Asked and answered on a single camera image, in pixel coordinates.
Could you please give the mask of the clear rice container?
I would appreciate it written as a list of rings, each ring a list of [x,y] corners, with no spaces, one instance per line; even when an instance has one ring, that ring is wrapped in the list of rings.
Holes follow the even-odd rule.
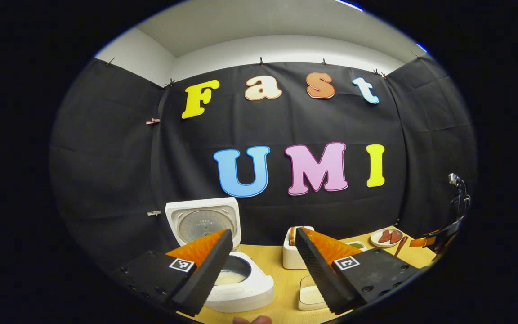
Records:
[[[323,308],[328,308],[328,306],[315,285],[314,279],[310,275],[302,278],[299,285],[298,309],[311,311]]]

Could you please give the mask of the white toaster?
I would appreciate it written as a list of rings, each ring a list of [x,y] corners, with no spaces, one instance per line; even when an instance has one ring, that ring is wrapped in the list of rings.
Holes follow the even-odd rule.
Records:
[[[283,252],[282,252],[282,266],[288,270],[306,270],[307,267],[300,256],[300,253],[297,249],[297,246],[289,246],[289,230],[286,233],[285,240],[282,244]]]

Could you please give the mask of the round white plate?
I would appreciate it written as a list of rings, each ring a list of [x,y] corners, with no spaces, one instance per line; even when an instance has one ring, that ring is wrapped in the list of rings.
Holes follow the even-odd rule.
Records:
[[[398,229],[390,229],[390,228],[385,228],[385,229],[380,229],[380,230],[376,230],[375,232],[373,232],[371,235],[370,235],[370,242],[378,247],[378,248],[392,248],[394,246],[396,246],[397,244],[399,244],[399,242],[397,244],[390,244],[390,243],[379,243],[378,242],[378,239],[382,236],[382,232],[384,230],[390,230],[390,232],[392,232],[393,230],[397,230],[399,232],[401,232],[400,230]]]

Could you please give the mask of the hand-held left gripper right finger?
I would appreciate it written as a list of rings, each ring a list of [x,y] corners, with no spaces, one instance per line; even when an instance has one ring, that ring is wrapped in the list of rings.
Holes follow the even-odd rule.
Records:
[[[335,315],[384,299],[420,271],[381,248],[362,252],[307,228],[296,230],[295,245]]]

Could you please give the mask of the white rice cooker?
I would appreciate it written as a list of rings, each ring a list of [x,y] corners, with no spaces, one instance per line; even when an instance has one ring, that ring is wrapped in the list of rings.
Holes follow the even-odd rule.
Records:
[[[223,229],[232,230],[232,252],[210,291],[206,307],[218,312],[244,312],[272,303],[272,277],[240,251],[241,222],[234,197],[170,202],[165,214],[181,246]]]

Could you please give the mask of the row of black cloth clips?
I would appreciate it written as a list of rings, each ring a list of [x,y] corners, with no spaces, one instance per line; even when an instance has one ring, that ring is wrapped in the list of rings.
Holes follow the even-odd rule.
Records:
[[[113,55],[96,58],[109,67],[123,68],[158,86],[168,84],[171,79],[178,82],[222,68],[247,64],[259,66],[261,62],[267,67],[280,62],[304,62],[322,66],[325,61],[329,66],[358,68],[370,72],[377,69],[387,75],[406,64],[371,49],[348,49],[343,53],[338,50],[303,49],[251,50],[246,53],[235,50],[203,50],[203,53],[187,54],[180,58],[164,58],[161,54],[123,54],[123,51],[118,51]]]

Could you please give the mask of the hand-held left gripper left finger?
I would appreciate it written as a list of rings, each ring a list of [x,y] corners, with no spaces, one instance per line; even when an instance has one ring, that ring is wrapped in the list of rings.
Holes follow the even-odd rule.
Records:
[[[199,314],[232,252],[232,230],[223,229],[170,252],[142,253],[111,277],[142,300],[188,316]]]

